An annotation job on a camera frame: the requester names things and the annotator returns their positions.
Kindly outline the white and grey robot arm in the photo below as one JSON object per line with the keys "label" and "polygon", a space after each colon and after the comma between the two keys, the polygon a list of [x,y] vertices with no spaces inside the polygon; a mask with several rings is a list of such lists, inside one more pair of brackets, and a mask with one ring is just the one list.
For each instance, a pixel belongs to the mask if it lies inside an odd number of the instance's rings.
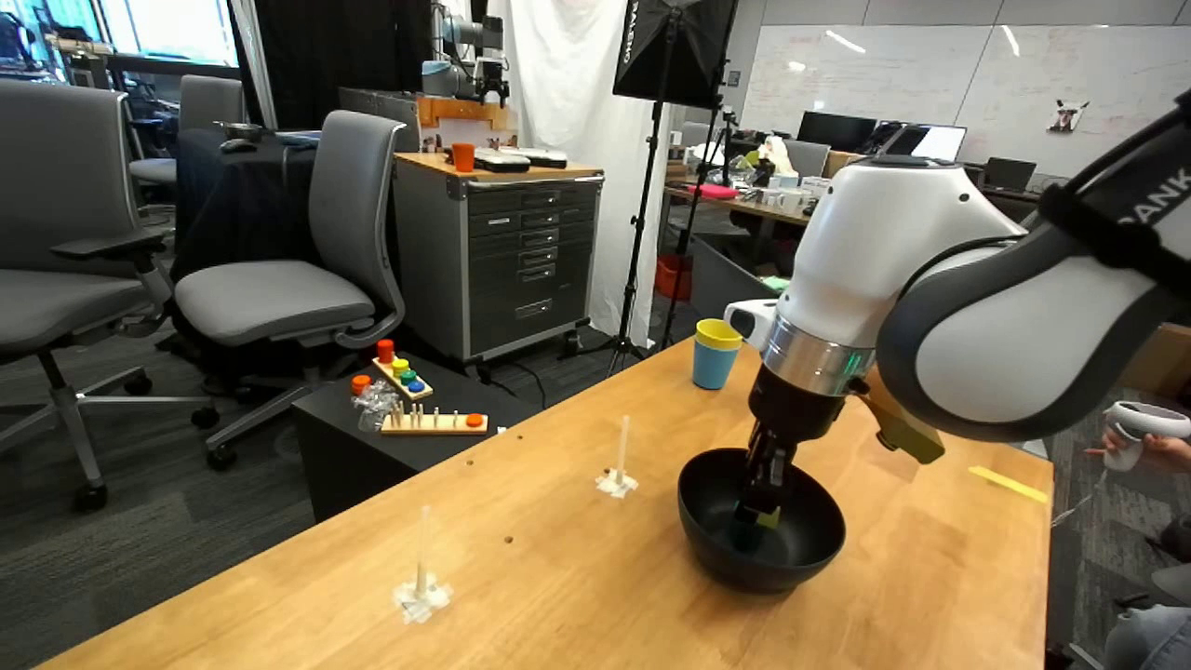
{"label": "white and grey robot arm", "polygon": [[1191,99],[1050,185],[1029,219],[998,212],[961,166],[848,164],[761,351],[746,494],[770,506],[797,445],[865,376],[955,437],[1062,430],[1187,306]]}

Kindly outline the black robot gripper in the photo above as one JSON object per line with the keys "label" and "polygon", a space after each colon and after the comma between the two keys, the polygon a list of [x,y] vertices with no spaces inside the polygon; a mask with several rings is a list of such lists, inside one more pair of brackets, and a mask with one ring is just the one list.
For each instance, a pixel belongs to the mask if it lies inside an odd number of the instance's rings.
{"label": "black robot gripper", "polygon": [[787,486],[787,469],[802,443],[818,438],[842,413],[842,399],[813,393],[770,368],[761,368],[747,391],[751,437],[747,437],[747,491],[775,494]]}

